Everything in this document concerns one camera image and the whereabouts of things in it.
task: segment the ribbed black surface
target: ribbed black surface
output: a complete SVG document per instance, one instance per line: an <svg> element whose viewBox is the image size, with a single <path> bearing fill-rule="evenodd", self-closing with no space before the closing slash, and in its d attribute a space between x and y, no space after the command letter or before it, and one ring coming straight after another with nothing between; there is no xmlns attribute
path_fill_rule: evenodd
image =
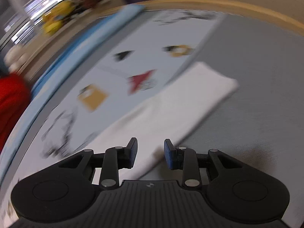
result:
<svg viewBox="0 0 304 228"><path fill-rule="evenodd" d="M124 181L117 190L103 191L96 202L76 218L41 224L21 218L11 227L56 228L286 228L281 221L247 225L215 213L197 191L179 187L177 181Z"/></svg>

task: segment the yellow toy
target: yellow toy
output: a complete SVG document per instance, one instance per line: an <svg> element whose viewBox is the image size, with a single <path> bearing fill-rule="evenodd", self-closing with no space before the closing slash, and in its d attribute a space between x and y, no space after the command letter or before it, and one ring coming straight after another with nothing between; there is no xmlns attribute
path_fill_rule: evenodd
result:
<svg viewBox="0 0 304 228"><path fill-rule="evenodd" d="M75 6L72 2L62 1L57 4L50 12L42 16L44 32L53 35L64 25L63 19L68 17L74 10Z"/></svg>

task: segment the printed graphic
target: printed graphic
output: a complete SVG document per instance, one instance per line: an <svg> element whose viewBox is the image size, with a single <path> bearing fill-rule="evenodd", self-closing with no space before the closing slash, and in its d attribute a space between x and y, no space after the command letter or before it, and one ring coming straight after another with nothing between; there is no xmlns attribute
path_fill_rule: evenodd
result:
<svg viewBox="0 0 304 228"><path fill-rule="evenodd" d="M120 53L117 53L114 55L114 58L116 61L122 61L124 60L128 55L130 55L133 52L133 50L123 51Z"/></svg>
<svg viewBox="0 0 304 228"><path fill-rule="evenodd" d="M43 158L48 158L51 155L65 158L72 154L70 149L71 129L76 118L76 108L70 114L63 111L55 118L51 127L41 137L41 140L45 142L42 152Z"/></svg>
<svg viewBox="0 0 304 228"><path fill-rule="evenodd" d="M81 144L78 148L76 148L76 149L74 150L73 153L78 152L78 151L84 149L84 148L85 148L88 144L90 144L90 143L91 143L99 134L100 134L100 132L97 132L97 131L95 131L95 132L89 134L89 135L87 136L87 138L85 139L85 141L83 142L83 144Z"/></svg>
<svg viewBox="0 0 304 228"><path fill-rule="evenodd" d="M188 20L190 18L200 19L200 20L213 20L216 18L216 15L212 12L204 12L204 11L181 11L182 16L178 18L161 18L155 21L161 22L159 25L169 25L176 23L178 21Z"/></svg>
<svg viewBox="0 0 304 228"><path fill-rule="evenodd" d="M172 57L180 57L183 55L189 55L192 48L188 45L173 45L163 48L163 51L170 53Z"/></svg>
<svg viewBox="0 0 304 228"><path fill-rule="evenodd" d="M155 86L156 80L152 79L151 76L156 70L149 70L143 74L129 77L131 89L129 94L134 94L138 90L148 90Z"/></svg>
<svg viewBox="0 0 304 228"><path fill-rule="evenodd" d="M93 112L106 100L108 94L91 84L80 90L78 99L90 111Z"/></svg>

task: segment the white object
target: white object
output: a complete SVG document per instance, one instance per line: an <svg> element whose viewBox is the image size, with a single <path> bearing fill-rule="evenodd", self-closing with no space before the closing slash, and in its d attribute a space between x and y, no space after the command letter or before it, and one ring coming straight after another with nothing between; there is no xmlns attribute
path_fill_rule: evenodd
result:
<svg viewBox="0 0 304 228"><path fill-rule="evenodd" d="M162 92L147 99L114 122L86 148L94 153L114 146L126 146L131 137L138 140L138 152L132 169L119 171L120 181L138 179L163 158L164 140L174 145L188 135L221 100L238 87L205 63L195 63ZM93 183L98 183L95 174Z"/></svg>
<svg viewBox="0 0 304 228"><path fill-rule="evenodd" d="M25 63L26 61L28 60L28 54L24 53L18 60L17 60L17 63L18 63L18 66L21 68Z"/></svg>
<svg viewBox="0 0 304 228"><path fill-rule="evenodd" d="M19 58L24 54L24 48L21 44L16 44L9 49L4 57L4 63L7 67L11 66L13 62L17 62Z"/></svg>
<svg viewBox="0 0 304 228"><path fill-rule="evenodd" d="M18 70L20 69L19 65L17 62L14 62L12 63L10 66L9 66L9 72L10 73L15 73L15 72L18 72Z"/></svg>

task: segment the black triangle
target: black triangle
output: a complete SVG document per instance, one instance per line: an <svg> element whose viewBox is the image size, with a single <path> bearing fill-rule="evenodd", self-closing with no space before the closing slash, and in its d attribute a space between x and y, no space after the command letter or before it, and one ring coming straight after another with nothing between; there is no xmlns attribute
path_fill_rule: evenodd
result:
<svg viewBox="0 0 304 228"><path fill-rule="evenodd" d="M167 46L167 47L164 47L164 48L163 48L163 51L171 52L171 51L173 51L176 47L177 47L176 45Z"/></svg>
<svg viewBox="0 0 304 228"><path fill-rule="evenodd" d="M133 50L123 51L123 52L115 54L114 57L117 61L121 61L121 60L124 60L126 58L126 56L132 52L133 52Z"/></svg>

